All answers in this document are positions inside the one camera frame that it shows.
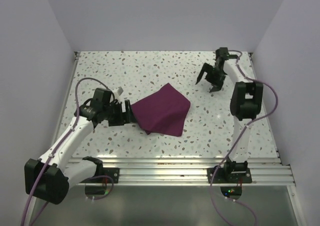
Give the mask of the purple cloth mat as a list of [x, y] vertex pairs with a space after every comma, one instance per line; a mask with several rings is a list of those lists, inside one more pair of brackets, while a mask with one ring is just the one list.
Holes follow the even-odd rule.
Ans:
[[170, 83], [131, 105], [133, 115], [146, 134], [174, 137], [183, 134], [191, 102]]

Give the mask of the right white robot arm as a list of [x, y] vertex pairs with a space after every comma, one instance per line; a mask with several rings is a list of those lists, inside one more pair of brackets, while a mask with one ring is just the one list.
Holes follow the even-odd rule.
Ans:
[[229, 105], [234, 122], [232, 146], [222, 160], [223, 178], [231, 183], [241, 176], [241, 172], [247, 170], [251, 124], [261, 112], [264, 89], [261, 82], [256, 82], [241, 69], [241, 56], [240, 51], [218, 48], [215, 51], [214, 65], [204, 63], [196, 79], [196, 83], [202, 78], [209, 82], [212, 85], [211, 93], [222, 90], [226, 77], [234, 85]]

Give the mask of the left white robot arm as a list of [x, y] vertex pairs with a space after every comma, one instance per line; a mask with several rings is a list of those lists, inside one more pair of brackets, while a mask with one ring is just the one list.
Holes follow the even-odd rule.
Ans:
[[74, 166], [67, 164], [84, 139], [98, 124], [107, 121], [110, 127], [135, 122], [129, 100], [120, 102], [121, 87], [115, 90], [96, 88], [93, 97], [77, 106], [69, 126], [60, 138], [39, 159], [29, 159], [24, 166], [25, 191], [49, 203], [60, 204], [69, 190], [91, 180], [113, 184], [105, 173], [103, 162], [86, 156]]

